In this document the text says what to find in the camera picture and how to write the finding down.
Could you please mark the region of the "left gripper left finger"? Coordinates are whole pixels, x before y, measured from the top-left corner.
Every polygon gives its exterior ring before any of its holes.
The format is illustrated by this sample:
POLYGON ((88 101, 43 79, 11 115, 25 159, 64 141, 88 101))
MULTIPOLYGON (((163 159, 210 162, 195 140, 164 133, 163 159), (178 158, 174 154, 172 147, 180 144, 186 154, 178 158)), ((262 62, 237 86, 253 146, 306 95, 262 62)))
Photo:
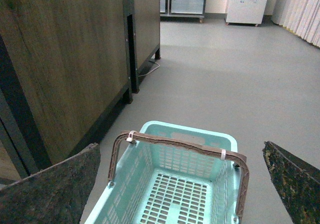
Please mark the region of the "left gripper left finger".
POLYGON ((96 181, 99 145, 0 191, 1 223, 79 223, 96 181))

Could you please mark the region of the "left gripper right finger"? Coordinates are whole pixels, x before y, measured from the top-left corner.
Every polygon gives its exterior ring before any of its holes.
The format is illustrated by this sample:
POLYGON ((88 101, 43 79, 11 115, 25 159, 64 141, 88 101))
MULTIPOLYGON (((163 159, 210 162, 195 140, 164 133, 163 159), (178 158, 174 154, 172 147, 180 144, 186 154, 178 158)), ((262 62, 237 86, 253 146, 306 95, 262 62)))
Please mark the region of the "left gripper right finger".
POLYGON ((319 223, 319 169, 279 145, 266 141, 263 157, 293 223, 319 223))

